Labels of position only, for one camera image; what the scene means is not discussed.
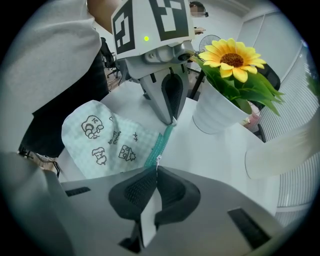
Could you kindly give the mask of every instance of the white shirt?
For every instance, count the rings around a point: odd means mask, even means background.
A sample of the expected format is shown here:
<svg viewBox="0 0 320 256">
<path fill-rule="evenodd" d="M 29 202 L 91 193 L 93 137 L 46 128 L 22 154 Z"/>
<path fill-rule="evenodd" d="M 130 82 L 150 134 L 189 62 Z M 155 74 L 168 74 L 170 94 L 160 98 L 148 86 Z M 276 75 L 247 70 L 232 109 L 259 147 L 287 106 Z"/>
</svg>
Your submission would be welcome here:
<svg viewBox="0 0 320 256">
<path fill-rule="evenodd" d="M 95 20 L 86 2 L 47 1 L 10 46 L 0 83 L 31 112 L 79 80 L 100 50 L 100 36 L 93 28 Z"/>
</svg>

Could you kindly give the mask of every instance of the black slot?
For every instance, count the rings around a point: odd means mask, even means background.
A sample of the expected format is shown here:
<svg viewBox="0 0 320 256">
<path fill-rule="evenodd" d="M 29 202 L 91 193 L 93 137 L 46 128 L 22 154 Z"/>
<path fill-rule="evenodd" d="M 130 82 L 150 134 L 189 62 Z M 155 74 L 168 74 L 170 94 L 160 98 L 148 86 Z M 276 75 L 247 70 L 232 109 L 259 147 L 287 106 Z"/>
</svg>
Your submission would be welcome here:
<svg viewBox="0 0 320 256">
<path fill-rule="evenodd" d="M 178 119 L 178 111 L 182 92 L 183 82 L 180 76 L 173 73 L 172 68 L 170 68 L 170 74 L 166 75 L 166 77 L 162 81 L 162 93 L 171 116 L 171 122 L 173 120 L 172 117 Z"/>
<path fill-rule="evenodd" d="M 157 81 L 154 73 L 150 74 L 150 77 L 151 77 L 152 83 L 155 83 Z"/>
<path fill-rule="evenodd" d="M 79 188 L 67 190 L 67 191 L 65 191 L 65 193 L 66 193 L 66 195 L 67 195 L 68 197 L 72 197 L 72 196 L 76 196 L 76 195 L 79 195 L 79 194 L 88 192 L 88 191 L 90 191 L 90 190 L 91 190 L 90 188 L 84 186 L 84 187 L 79 187 Z"/>
<path fill-rule="evenodd" d="M 243 209 L 230 210 L 228 214 L 252 249 L 262 246 L 270 239 Z"/>
</svg>

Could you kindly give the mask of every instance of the desk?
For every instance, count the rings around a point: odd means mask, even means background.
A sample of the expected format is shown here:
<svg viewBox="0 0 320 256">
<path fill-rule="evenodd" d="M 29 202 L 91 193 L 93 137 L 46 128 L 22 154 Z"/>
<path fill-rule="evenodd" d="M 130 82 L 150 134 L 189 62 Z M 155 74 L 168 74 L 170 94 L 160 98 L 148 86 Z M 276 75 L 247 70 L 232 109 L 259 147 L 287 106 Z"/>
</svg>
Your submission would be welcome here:
<svg viewBox="0 0 320 256">
<path fill-rule="evenodd" d="M 140 84 L 126 81 L 101 102 L 114 113 L 148 129 L 162 134 L 166 129 L 143 97 Z M 248 178 L 245 168 L 247 149 L 261 145 L 262 141 L 238 123 L 217 134 L 203 133 L 192 119 L 196 104 L 196 101 L 186 99 L 160 165 L 229 184 L 275 215 L 280 177 L 252 180 Z M 85 178 L 66 149 L 57 162 L 68 181 Z"/>
</svg>

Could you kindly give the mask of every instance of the wall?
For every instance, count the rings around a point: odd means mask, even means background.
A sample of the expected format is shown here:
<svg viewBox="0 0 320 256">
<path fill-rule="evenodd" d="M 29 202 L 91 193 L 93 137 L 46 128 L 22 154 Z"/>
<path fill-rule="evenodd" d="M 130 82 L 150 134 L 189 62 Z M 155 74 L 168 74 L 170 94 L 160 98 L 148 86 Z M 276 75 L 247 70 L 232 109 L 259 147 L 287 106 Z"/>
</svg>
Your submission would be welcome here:
<svg viewBox="0 0 320 256">
<path fill-rule="evenodd" d="M 276 11 L 279 11 L 279 9 L 272 2 L 262 0 L 243 17 L 242 21 L 246 22 L 261 15 Z"/>
<path fill-rule="evenodd" d="M 254 47 L 282 82 L 300 52 L 301 36 L 286 16 L 269 2 L 257 4 L 244 20 L 247 18 L 252 19 L 243 23 L 237 40 Z"/>
<path fill-rule="evenodd" d="M 227 9 L 222 9 L 214 4 L 206 4 L 206 11 L 209 17 L 193 18 L 194 27 L 202 27 L 206 29 L 203 34 L 196 35 L 192 40 L 193 48 L 199 51 L 201 40 L 208 35 L 216 35 L 221 39 L 229 38 L 237 39 L 242 26 L 242 18 Z"/>
<path fill-rule="evenodd" d="M 115 53 L 116 52 L 116 47 L 115 47 L 113 35 L 110 32 L 106 31 L 102 26 L 100 26 L 96 22 L 94 22 L 93 27 L 99 33 L 101 38 L 105 38 L 110 52 Z"/>
</svg>

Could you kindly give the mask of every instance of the artificial flower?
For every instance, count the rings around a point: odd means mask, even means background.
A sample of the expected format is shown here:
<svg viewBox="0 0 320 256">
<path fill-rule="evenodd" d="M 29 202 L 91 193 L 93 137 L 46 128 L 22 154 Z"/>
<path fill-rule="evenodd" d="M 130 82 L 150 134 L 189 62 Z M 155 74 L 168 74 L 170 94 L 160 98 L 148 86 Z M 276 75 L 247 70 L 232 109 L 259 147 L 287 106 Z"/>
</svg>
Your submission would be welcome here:
<svg viewBox="0 0 320 256">
<path fill-rule="evenodd" d="M 233 38 L 228 41 L 224 39 L 212 41 L 212 45 L 207 45 L 205 48 L 208 51 L 200 53 L 199 57 L 205 60 L 205 66 L 220 67 L 222 78 L 233 75 L 244 83 L 248 80 L 247 71 L 256 74 L 256 67 L 264 69 L 263 64 L 266 64 L 259 58 L 261 55 L 256 53 L 255 48 L 246 47 L 243 42 L 236 42 Z"/>
</svg>

